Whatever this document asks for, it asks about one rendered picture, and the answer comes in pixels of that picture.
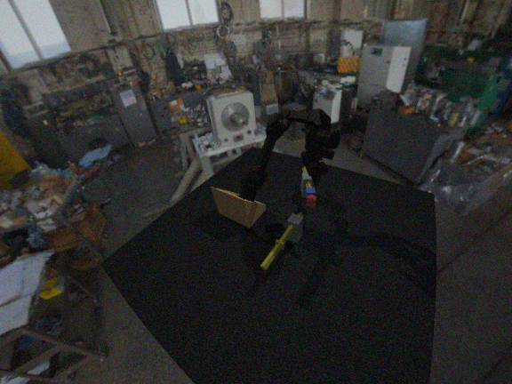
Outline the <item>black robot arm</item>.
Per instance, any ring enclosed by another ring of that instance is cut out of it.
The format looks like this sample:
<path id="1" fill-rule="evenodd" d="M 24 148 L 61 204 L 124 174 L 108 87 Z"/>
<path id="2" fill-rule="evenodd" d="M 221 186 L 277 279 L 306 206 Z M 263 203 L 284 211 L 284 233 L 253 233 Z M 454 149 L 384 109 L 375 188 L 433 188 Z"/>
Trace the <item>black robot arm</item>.
<path id="1" fill-rule="evenodd" d="M 283 119 L 287 119 L 288 122 L 283 124 L 279 121 Z M 276 141 L 289 129 L 293 122 L 305 124 L 301 130 L 305 131 L 306 144 L 321 146 L 323 150 L 320 150 L 320 157 L 330 160 L 334 158 L 334 151 L 332 149 L 335 149 L 340 144 L 340 130 L 332 129 L 330 124 L 331 118 L 320 108 L 312 109 L 310 112 L 287 109 L 285 112 L 274 115 L 269 119 L 266 129 L 267 138 L 261 149 L 256 165 L 254 165 L 241 180 L 243 188 L 239 197 L 254 202 L 257 189 L 260 190 L 264 182 L 266 182 L 268 176 L 266 166 Z M 251 184 L 254 187 L 247 184 Z"/>

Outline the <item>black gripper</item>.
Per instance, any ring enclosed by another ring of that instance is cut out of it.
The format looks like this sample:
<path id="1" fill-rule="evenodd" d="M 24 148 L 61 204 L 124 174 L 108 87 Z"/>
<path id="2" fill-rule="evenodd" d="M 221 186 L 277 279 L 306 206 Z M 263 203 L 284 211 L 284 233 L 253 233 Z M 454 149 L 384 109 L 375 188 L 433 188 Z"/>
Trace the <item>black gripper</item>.
<path id="1" fill-rule="evenodd" d="M 306 151 L 302 151 L 301 153 L 302 162 L 308 171 L 308 175 L 312 177 L 315 186 L 318 186 L 321 175 L 329 172 L 327 164 L 319 162 L 323 160 L 323 158 L 320 157 L 320 150 L 323 149 L 319 145 L 312 146 L 308 144 L 305 145 L 305 149 Z"/>

